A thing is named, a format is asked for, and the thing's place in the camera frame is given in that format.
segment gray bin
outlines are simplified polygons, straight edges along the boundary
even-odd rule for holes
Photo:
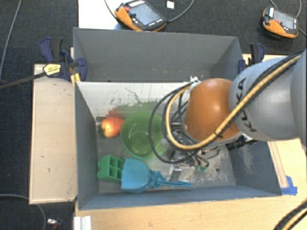
[[[128,157],[119,136],[99,134],[99,118],[114,108],[121,108],[125,116],[143,108],[150,110],[190,76],[233,80],[242,58],[236,37],[75,28],[73,46],[74,57],[85,57],[88,63],[86,82],[75,86],[80,210],[281,195],[264,142],[230,152],[220,147],[219,156],[210,160],[206,172],[184,169],[180,179],[190,180],[192,187],[161,187],[132,194],[121,191],[120,184],[96,177],[101,157]],[[146,163],[164,176],[170,169],[158,159]]]

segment green plastic object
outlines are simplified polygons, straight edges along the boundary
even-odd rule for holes
[[[98,162],[98,180],[120,182],[124,167],[124,160],[113,155],[102,157]]]
[[[126,152],[135,159],[147,160],[156,158],[153,153],[149,137],[148,125],[151,112],[142,111],[128,116],[120,129],[120,139]],[[154,115],[152,123],[152,140],[153,145],[159,155],[163,154],[166,149],[162,147],[164,138],[161,117]]]

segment blue clamp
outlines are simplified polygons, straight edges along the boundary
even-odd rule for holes
[[[70,81],[72,74],[79,73],[81,81],[85,81],[88,69],[85,58],[80,57],[74,62],[66,50],[61,50],[62,42],[62,38],[46,37],[39,43],[40,53],[46,61],[60,65],[58,69],[52,69],[52,73],[47,76]]]
[[[290,176],[287,176],[287,181],[289,186],[281,188],[282,195],[296,195],[297,194],[297,186],[293,186],[293,182]]]
[[[264,59],[264,47],[262,46],[262,44],[249,44],[250,47],[250,53],[251,53],[251,58],[248,58],[248,65],[254,65],[254,64],[258,64],[260,62],[263,61]]]

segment device screen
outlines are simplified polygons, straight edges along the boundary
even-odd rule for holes
[[[160,16],[145,3],[136,7],[132,7],[130,9],[130,13],[136,14],[137,19],[140,20],[143,25],[147,25],[150,22],[160,19]]]
[[[294,20],[293,20],[293,17],[287,15],[287,14],[284,14],[284,13],[281,13],[277,10],[275,10],[274,12],[274,19],[277,19],[279,20],[280,22],[283,23],[283,26],[289,28],[289,29],[293,29],[294,28]]]

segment blue scoop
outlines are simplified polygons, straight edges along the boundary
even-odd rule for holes
[[[133,158],[126,158],[121,177],[121,189],[131,193],[140,193],[149,187],[191,186],[189,182],[169,182],[159,171],[151,171],[145,163]]]

